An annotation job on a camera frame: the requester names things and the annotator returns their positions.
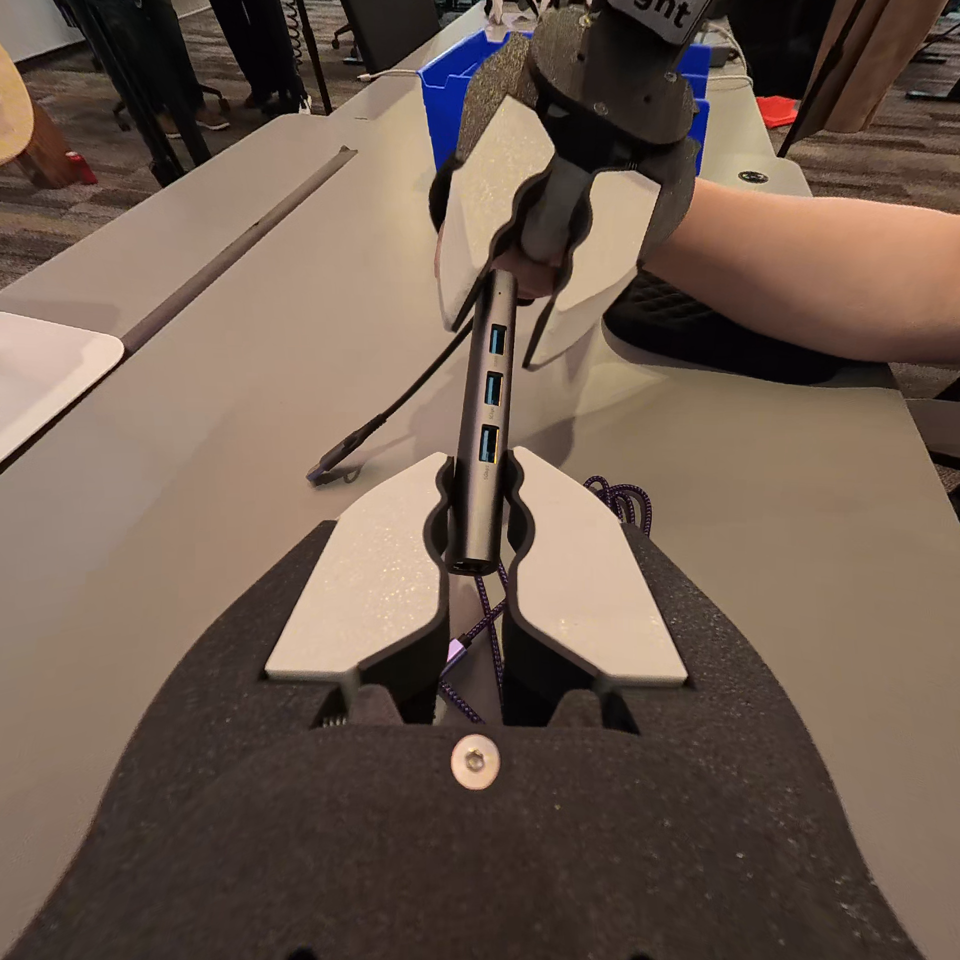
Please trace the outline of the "tan board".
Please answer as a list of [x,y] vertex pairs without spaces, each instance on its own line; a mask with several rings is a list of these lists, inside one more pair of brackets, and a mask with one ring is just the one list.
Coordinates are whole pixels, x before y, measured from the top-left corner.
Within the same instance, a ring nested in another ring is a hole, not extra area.
[[940,1],[837,1],[798,116],[777,155],[822,131],[852,135],[872,123],[942,13]]

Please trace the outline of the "wooden pillar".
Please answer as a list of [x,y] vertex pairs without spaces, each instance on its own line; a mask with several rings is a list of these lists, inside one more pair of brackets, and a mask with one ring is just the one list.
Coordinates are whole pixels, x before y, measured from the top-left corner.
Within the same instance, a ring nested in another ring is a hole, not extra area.
[[31,102],[32,134],[13,164],[37,189],[63,189],[79,181],[78,168],[69,158],[66,138],[49,114]]

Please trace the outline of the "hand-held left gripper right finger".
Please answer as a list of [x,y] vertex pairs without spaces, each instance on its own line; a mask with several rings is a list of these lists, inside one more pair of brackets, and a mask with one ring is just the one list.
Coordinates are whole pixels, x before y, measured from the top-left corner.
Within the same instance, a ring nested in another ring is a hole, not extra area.
[[616,514],[526,447],[504,467],[510,672],[529,689],[681,687],[687,668]]

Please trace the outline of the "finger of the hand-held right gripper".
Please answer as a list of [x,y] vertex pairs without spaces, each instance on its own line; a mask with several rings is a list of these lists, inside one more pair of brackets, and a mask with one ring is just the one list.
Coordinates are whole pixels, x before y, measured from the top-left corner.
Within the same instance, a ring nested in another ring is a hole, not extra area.
[[537,369],[573,347],[638,274],[643,241],[661,187],[636,170],[594,174],[571,210],[556,280],[531,333],[524,369]]
[[434,253],[443,329],[462,328],[499,258],[498,247],[520,221],[522,201],[546,184],[555,146],[534,108],[508,94],[466,159],[450,175],[446,209]]

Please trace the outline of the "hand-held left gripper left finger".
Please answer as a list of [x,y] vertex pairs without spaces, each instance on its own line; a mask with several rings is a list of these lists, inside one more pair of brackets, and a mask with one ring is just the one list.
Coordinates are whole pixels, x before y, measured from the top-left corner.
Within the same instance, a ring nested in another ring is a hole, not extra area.
[[450,645],[453,467],[433,453],[341,514],[266,661],[269,679],[436,686]]

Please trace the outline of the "black mesh elbow pad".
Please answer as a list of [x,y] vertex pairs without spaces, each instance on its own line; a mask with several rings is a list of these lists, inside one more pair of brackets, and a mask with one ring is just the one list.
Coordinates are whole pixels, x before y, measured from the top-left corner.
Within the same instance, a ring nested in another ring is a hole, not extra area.
[[603,323],[647,353],[785,385],[816,386],[879,368],[747,329],[646,270],[607,308]]

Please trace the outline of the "blue plastic bin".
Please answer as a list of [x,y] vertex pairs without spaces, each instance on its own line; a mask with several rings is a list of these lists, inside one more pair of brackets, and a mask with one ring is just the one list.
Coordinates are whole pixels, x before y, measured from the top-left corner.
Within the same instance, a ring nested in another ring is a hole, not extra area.
[[[477,30],[416,71],[436,169],[452,156],[457,146],[471,78],[479,66],[510,40],[512,34],[507,31],[502,38],[494,39],[488,30]],[[699,144],[697,174],[701,172],[711,111],[707,82],[712,56],[709,45],[694,43],[683,54],[678,65],[678,73],[686,78],[696,106],[689,136]]]

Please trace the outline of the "person's right hand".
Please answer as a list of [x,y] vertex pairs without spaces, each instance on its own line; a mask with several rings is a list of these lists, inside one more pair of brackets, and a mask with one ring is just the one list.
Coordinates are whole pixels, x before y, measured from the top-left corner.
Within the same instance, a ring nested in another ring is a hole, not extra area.
[[521,246],[514,245],[494,258],[491,267],[508,272],[515,278],[518,302],[526,305],[552,296],[562,264],[561,253],[549,256],[546,261],[540,261],[529,257]]

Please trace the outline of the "black office chair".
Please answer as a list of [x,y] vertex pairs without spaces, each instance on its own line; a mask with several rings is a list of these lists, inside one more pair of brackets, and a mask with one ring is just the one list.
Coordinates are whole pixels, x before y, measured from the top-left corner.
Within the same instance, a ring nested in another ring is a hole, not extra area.
[[398,65],[441,30],[433,1],[342,1],[366,73]]

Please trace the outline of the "grey usb hub with cable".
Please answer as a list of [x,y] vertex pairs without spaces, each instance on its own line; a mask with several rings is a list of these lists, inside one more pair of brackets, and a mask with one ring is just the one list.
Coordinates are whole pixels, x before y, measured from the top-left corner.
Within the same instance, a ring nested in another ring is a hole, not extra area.
[[444,558],[454,575],[483,577],[496,573],[500,565],[503,463],[508,452],[518,302],[516,277],[508,270],[493,270],[483,282],[469,329],[457,333],[400,397],[339,440],[306,475],[310,484],[317,485],[411,400],[469,339]]

